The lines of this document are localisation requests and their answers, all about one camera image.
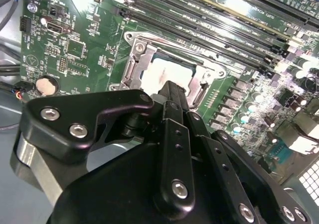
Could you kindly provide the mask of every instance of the black plastic arm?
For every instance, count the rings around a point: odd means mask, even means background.
[[[258,206],[263,219],[270,224],[311,224],[307,212],[273,180],[268,173],[224,131],[211,137],[222,143],[227,155],[238,168],[237,175],[254,206]]]
[[[119,116],[148,113],[153,105],[152,99],[140,90],[40,98],[29,101],[24,107],[20,130],[26,141],[57,159],[65,163],[81,162],[96,142],[99,124],[112,126]],[[55,109],[59,118],[44,119],[41,116],[44,109]],[[70,133],[74,124],[87,129],[84,138]]]

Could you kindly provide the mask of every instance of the silver screw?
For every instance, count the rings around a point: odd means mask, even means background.
[[[141,94],[140,97],[145,102],[149,102],[150,101],[149,97],[147,95],[145,95],[145,94]]]
[[[171,186],[172,186],[173,193],[177,197],[181,199],[187,198],[188,191],[186,186],[183,183],[181,183],[180,181],[174,181]]]
[[[80,124],[74,124],[70,127],[70,134],[76,138],[84,138],[88,135],[88,130]]]
[[[200,119],[199,116],[196,113],[193,113],[193,117],[194,117],[195,120],[199,120]]]
[[[220,136],[221,136],[223,139],[225,139],[225,140],[228,139],[228,137],[227,137],[227,135],[226,135],[225,133],[219,133],[219,134],[220,134]]]
[[[34,3],[29,3],[26,8],[32,13],[36,13],[38,11],[38,7]]]
[[[286,215],[286,217],[291,220],[292,222],[295,221],[295,216],[294,214],[286,207],[283,207],[283,211],[284,211],[284,214]]]
[[[142,53],[142,52],[145,50],[145,47],[144,47],[143,44],[138,43],[138,44],[136,44],[136,46],[135,46],[135,50],[136,50],[137,52],[139,52],[139,53]]]
[[[59,111],[55,110],[55,109],[51,109],[51,108],[45,108],[43,110],[41,110],[41,117],[49,120],[49,121],[55,121],[58,118],[60,118],[60,113]]]
[[[249,223],[253,223],[255,221],[254,214],[252,211],[243,203],[239,205],[240,214],[248,221]]]
[[[128,33],[128,34],[126,35],[126,38],[127,38],[128,40],[132,40],[132,39],[133,39],[133,36],[132,36],[132,34]]]
[[[298,216],[301,220],[303,220],[304,222],[307,221],[305,215],[304,215],[301,211],[299,211],[299,209],[295,208],[295,213],[297,214],[297,216]]]

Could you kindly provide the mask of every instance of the electrolytic capacitor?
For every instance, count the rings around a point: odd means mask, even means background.
[[[246,115],[245,113],[240,113],[240,114],[238,115],[238,117],[240,118],[240,121],[241,121],[242,123],[248,123],[248,121],[249,121],[249,116]]]
[[[301,70],[301,69],[298,69],[298,68],[294,68],[292,71],[291,71],[291,74],[296,77],[297,79],[302,79],[304,77],[307,76],[308,72],[305,71],[305,70]]]
[[[254,101],[258,102],[258,103],[260,103],[264,100],[264,97],[259,92],[253,93],[252,97],[253,97]]]
[[[296,98],[296,102],[301,105],[301,106],[305,106],[307,104],[307,100],[305,100],[303,97],[298,96]]]
[[[301,111],[301,107],[296,103],[296,102],[293,102],[291,105],[290,105],[290,108],[292,108],[294,111],[296,112],[299,112]]]
[[[231,128],[232,128],[234,133],[240,133],[241,132],[241,127],[237,123],[233,123],[231,125]]]
[[[248,102],[245,106],[248,109],[248,111],[251,113],[257,110],[257,106],[255,106],[252,102]]]
[[[277,137],[271,132],[267,132],[267,137],[268,137],[269,141],[272,142],[272,143],[277,143],[278,142]]]
[[[275,127],[275,123],[274,123],[274,121],[271,119],[271,118],[269,118],[268,116],[266,116],[265,118],[264,118],[264,121],[266,122],[266,124],[270,127],[270,128],[273,128],[273,127]]]

